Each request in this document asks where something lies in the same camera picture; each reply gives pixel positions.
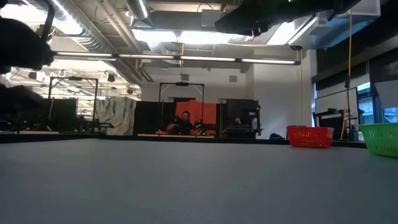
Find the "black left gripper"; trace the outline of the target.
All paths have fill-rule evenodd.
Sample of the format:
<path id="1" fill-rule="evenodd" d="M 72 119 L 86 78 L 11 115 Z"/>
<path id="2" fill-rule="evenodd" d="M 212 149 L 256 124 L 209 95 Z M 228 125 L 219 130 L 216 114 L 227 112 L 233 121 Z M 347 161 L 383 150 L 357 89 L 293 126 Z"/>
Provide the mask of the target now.
<path id="1" fill-rule="evenodd" d="M 50 46 L 30 27 L 14 19 L 1 18 L 1 70 L 11 67 L 41 70 L 52 62 Z M 1 85 L 1 114 L 36 109 L 43 101 L 25 86 Z"/>

